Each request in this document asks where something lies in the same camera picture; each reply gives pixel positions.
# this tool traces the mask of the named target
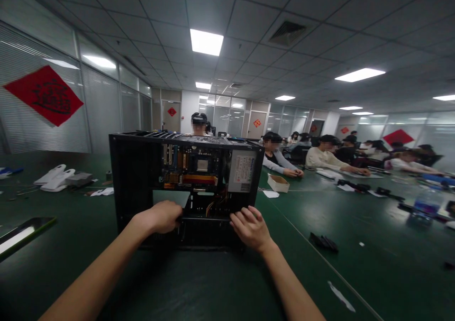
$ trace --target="computer mouse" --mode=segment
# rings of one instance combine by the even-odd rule
[[[448,221],[446,226],[451,229],[455,229],[455,221]]]

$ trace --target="small cardboard box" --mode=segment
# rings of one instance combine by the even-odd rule
[[[267,183],[275,192],[287,193],[289,190],[289,182],[281,176],[269,175]]]

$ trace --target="office room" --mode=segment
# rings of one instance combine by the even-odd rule
[[[453,319],[455,0],[0,3],[0,319]]]

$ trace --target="computer case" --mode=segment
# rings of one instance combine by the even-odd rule
[[[180,227],[153,234],[142,248],[244,247],[229,225],[229,214],[255,204],[264,156],[260,144],[136,131],[109,135],[109,146],[119,233],[135,214],[152,207],[154,191],[184,191],[189,197],[182,204]]]

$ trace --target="plastic bottle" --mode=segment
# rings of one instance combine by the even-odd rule
[[[431,186],[417,196],[412,214],[428,220],[433,219],[443,202],[444,195],[441,192],[441,188]]]

